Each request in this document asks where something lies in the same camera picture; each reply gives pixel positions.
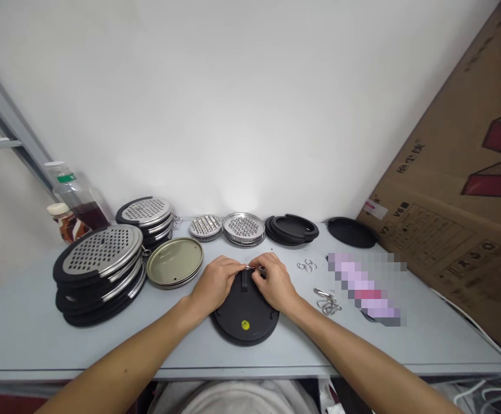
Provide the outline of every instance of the plastic bottle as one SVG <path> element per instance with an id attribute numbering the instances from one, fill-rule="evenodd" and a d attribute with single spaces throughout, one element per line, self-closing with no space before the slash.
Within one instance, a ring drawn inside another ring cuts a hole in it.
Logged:
<path id="1" fill-rule="evenodd" d="M 92 230 L 110 225 L 91 190 L 76 180 L 76 176 L 65 164 L 65 161 L 52 161 L 44 166 L 56 179 L 54 188 L 57 194 L 61 196 L 76 217 Z"/>
<path id="2" fill-rule="evenodd" d="M 59 225 L 61 237 L 67 244 L 72 244 L 91 229 L 81 222 L 65 203 L 56 203 L 47 207 L 48 213 Z"/>

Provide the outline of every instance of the stack of black lids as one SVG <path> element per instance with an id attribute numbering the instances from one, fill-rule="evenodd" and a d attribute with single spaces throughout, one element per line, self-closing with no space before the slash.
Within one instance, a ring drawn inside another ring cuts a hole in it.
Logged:
<path id="1" fill-rule="evenodd" d="M 266 302 L 252 279 L 254 271 L 247 267 L 237 273 L 228 297 L 211 315 L 218 332 L 236 345 L 251 346 L 265 341 L 279 320 L 279 311 Z"/>
<path id="2" fill-rule="evenodd" d="M 55 305 L 76 327 L 104 322 L 124 310 L 145 282 L 143 235 L 134 226 L 112 225 L 72 243 L 53 267 Z"/>
<path id="3" fill-rule="evenodd" d="M 117 223 L 138 227 L 147 249 L 155 250 L 172 238 L 172 205 L 163 198 L 143 197 L 130 201 L 120 207 L 115 219 Z"/>
<path id="4" fill-rule="evenodd" d="M 266 220 L 265 226 L 266 235 L 284 246 L 309 243 L 319 236 L 319 229 L 314 223 L 293 214 L 271 216 Z"/>

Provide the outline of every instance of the table surface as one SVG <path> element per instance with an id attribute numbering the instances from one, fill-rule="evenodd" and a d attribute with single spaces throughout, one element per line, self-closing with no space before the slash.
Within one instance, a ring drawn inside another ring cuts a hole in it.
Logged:
<path id="1" fill-rule="evenodd" d="M 188 225 L 186 219 L 174 237 L 187 236 Z M 368 277 L 377 278 L 378 286 L 386 287 L 389 298 L 405 315 L 405 326 L 385 327 L 367 321 L 348 300 L 335 273 L 328 270 L 325 256 L 335 252 L 368 254 L 377 255 L 380 262 L 386 252 L 379 245 L 368 250 L 347 246 L 333 238 L 325 224 L 318 226 L 319 237 L 297 247 L 280 246 L 266 238 L 257 247 L 240 248 L 222 236 L 203 243 L 205 264 L 221 254 L 248 263 L 263 252 L 273 251 L 286 264 L 303 298 L 316 306 L 319 298 L 313 288 L 333 291 L 342 311 L 331 318 L 411 371 L 419 375 L 501 373 L 501 355 L 417 277 L 408 271 L 390 271 L 393 263 L 375 265 L 377 271 L 370 269 Z M 0 289 L 0 381 L 76 377 L 190 294 L 200 277 L 175 290 L 159 290 L 146 281 L 136 300 L 118 316 L 95 327 L 74 328 L 55 308 L 52 267 L 62 250 L 50 252 Z M 313 260 L 318 268 L 311 273 L 297 269 L 296 264 L 305 259 Z M 207 318 L 182 340 L 156 377 L 295 378 L 336 374 L 315 344 L 281 315 L 273 334 L 253 347 L 228 343 Z"/>

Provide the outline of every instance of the cheese grater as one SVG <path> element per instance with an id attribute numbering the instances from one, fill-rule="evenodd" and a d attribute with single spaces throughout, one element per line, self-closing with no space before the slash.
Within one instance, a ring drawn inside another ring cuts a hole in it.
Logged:
<path id="1" fill-rule="evenodd" d="M 222 235 L 222 222 L 217 216 L 206 214 L 193 219 L 189 233 L 200 242 L 211 242 Z"/>
<path id="2" fill-rule="evenodd" d="M 77 282 L 114 274 L 140 254 L 141 231 L 117 224 L 83 236 L 58 257 L 53 267 L 57 282 Z"/>
<path id="3" fill-rule="evenodd" d="M 235 244 L 249 245 L 264 240 L 264 222 L 249 213 L 233 213 L 223 220 L 223 231 Z"/>
<path id="4" fill-rule="evenodd" d="M 163 198 L 143 197 L 130 201 L 117 212 L 117 223 L 132 224 L 137 227 L 156 227 L 168 220 L 172 205 Z"/>

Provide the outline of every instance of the key ring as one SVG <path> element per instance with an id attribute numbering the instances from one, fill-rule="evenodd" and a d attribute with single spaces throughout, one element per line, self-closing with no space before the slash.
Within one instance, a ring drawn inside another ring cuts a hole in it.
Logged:
<path id="1" fill-rule="evenodd" d="M 312 267 L 308 264 L 304 264 L 304 263 L 297 263 L 296 266 L 300 269 L 300 270 L 306 270 L 308 273 L 310 273 L 313 269 Z"/>
<path id="2" fill-rule="evenodd" d="M 315 264 L 314 262 L 312 262 L 310 259 L 305 259 L 304 260 L 304 263 L 307 264 L 308 266 L 312 267 L 314 266 L 314 269 L 317 269 L 318 268 L 318 265 Z"/>
<path id="3" fill-rule="evenodd" d="M 316 304 L 321 309 L 321 312 L 327 316 L 333 316 L 337 311 L 342 310 L 340 305 L 331 302 L 330 300 L 319 300 Z"/>
<path id="4" fill-rule="evenodd" d="M 337 311 L 342 310 L 341 306 L 337 304 L 335 296 L 325 293 L 323 290 L 319 290 L 317 288 L 314 288 L 314 293 L 323 298 L 318 300 L 316 305 L 318 305 L 318 308 L 321 309 L 321 312 L 324 315 L 333 316 Z"/>
<path id="5" fill-rule="evenodd" d="M 318 265 L 315 264 L 314 262 L 312 262 L 312 260 L 310 260 L 310 259 L 304 259 L 304 263 L 299 262 L 299 263 L 296 264 L 296 266 L 300 270 L 306 270 L 308 273 L 310 273 L 314 269 L 318 268 Z"/>

